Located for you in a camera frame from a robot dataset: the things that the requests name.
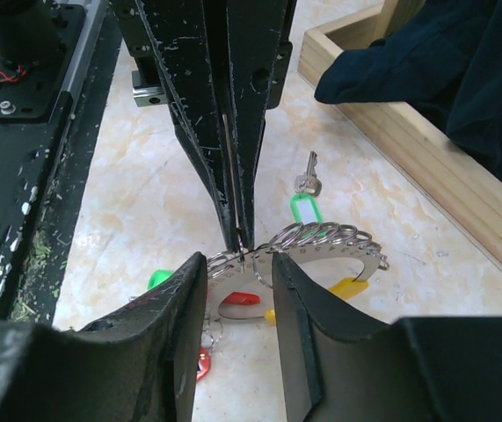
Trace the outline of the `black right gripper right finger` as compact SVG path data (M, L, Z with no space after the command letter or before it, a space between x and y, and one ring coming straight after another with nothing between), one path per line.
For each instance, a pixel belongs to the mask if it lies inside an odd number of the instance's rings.
M377 320L273 257L290 421L502 421L502 316Z

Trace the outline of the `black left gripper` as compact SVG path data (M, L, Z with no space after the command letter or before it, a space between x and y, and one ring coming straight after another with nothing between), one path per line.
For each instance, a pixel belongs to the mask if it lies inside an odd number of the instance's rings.
M237 240L252 249L254 183L266 111L280 104L296 2L111 5L137 66L132 72L136 105L164 104L166 94L178 141L214 203L225 249L237 251ZM234 192L222 116L221 95L228 92Z

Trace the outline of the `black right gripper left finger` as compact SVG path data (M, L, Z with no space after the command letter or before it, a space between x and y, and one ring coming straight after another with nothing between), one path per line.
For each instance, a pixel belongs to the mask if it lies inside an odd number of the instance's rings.
M79 331L0 322L0 421L188 421L207 299L193 254Z

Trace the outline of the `steel key organizer yellow handle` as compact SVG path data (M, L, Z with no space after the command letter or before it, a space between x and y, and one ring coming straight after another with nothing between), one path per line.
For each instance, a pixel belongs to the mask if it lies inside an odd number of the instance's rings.
M297 264L345 258L360 264L354 282L368 280L377 271L389 269L388 258L371 234L353 225L337 222L292 223L270 241L242 254L220 252L207 259L208 291L202 346L212 349L223 328L213 324L265 321L273 309L273 254L283 252ZM253 293L261 303L254 306L222 304L233 292Z

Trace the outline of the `dark silver key pair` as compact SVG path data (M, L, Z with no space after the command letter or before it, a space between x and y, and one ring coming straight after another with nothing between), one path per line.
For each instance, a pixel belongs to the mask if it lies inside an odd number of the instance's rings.
M311 150L306 170L295 178L294 189L296 193L306 193L317 197L322 191L322 182L316 174L317 153Z

